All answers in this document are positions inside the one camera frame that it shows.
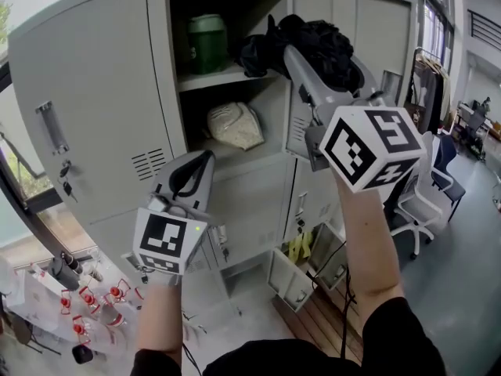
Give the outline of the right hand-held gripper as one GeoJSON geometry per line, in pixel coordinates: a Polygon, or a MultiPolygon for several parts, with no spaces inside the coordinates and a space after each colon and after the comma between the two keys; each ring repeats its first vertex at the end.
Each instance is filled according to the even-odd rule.
{"type": "Polygon", "coordinates": [[[305,142],[314,172],[333,169],[354,192],[393,185],[425,155],[426,148],[403,107],[387,105],[369,68],[351,58],[355,89],[329,89],[297,48],[284,49],[290,79],[303,103],[312,108],[305,142]]]}

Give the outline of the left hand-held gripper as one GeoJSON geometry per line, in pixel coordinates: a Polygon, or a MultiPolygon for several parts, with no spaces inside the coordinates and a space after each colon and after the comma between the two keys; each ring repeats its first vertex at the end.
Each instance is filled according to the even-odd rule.
{"type": "Polygon", "coordinates": [[[142,273],[182,276],[211,250],[214,219],[207,213],[214,176],[211,150],[183,154],[165,164],[146,205],[137,210],[132,266],[142,273]]]}

